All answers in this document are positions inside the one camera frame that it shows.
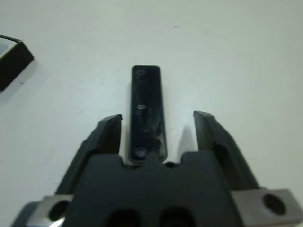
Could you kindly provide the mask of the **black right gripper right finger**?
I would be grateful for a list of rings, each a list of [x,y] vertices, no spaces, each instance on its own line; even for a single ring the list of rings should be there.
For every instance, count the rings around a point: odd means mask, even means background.
[[[260,186],[230,133],[207,112],[194,111],[198,150],[215,156],[231,190],[253,190]]]

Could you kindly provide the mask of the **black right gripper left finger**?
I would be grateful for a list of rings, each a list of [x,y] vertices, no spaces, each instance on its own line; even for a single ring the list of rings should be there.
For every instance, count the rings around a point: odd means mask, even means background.
[[[76,152],[56,194],[74,194],[90,158],[94,155],[119,154],[122,119],[120,114],[116,114],[99,121]]]

